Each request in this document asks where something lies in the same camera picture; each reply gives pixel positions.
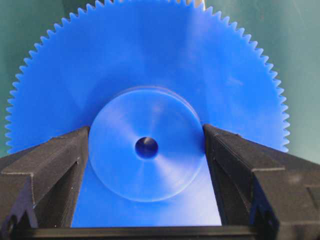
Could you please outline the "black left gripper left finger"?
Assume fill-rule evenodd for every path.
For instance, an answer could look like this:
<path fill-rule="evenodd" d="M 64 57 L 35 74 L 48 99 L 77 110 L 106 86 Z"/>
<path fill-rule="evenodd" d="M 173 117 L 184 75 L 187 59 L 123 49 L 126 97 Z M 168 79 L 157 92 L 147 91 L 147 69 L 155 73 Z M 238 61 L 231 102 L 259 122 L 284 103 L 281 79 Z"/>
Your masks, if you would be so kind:
<path fill-rule="evenodd" d="M 72 224 L 88 161 L 89 127 L 0 159 L 0 238 L 22 228 Z"/>

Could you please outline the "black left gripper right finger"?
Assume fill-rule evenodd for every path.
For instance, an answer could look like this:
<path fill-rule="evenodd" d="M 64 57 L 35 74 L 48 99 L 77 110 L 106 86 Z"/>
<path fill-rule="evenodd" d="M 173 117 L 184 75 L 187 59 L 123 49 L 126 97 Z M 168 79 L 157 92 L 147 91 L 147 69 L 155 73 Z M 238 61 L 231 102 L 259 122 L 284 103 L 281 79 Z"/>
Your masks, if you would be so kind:
<path fill-rule="evenodd" d="M 257 240 L 320 237 L 320 166 L 203 126 L 205 155 L 223 225 L 250 225 Z"/>

